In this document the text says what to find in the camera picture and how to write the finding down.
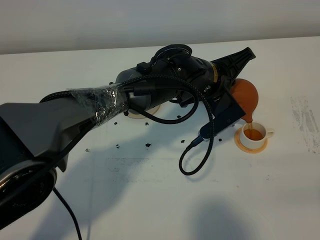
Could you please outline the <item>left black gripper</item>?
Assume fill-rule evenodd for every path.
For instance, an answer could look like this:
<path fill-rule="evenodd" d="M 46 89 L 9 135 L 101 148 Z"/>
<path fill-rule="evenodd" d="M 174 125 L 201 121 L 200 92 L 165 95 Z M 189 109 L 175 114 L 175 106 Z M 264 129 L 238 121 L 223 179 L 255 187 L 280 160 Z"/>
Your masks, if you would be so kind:
<path fill-rule="evenodd" d="M 197 88 L 208 101 L 218 101 L 235 84 L 236 78 L 256 56 L 245 49 L 208 61 L 192 56 L 192 49 L 172 44 L 158 50 L 149 62 L 136 66 L 138 77 L 165 75 L 176 77 Z"/>

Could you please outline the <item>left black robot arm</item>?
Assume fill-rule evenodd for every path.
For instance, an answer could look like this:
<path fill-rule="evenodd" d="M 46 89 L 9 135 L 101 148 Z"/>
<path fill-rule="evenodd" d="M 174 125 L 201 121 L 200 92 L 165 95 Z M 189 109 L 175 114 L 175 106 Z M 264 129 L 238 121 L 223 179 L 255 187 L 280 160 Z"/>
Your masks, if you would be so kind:
<path fill-rule="evenodd" d="M 92 129 L 115 116 L 139 114 L 174 125 L 203 103 L 209 121 L 190 150 L 253 110 L 236 97 L 238 75 L 255 58 L 250 48 L 207 61 L 184 44 L 158 50 L 149 62 L 122 71 L 114 83 L 55 92 L 39 103 L 0 107 L 0 226 L 5 228 L 55 192 L 57 170 L 67 168 L 69 152 Z"/>

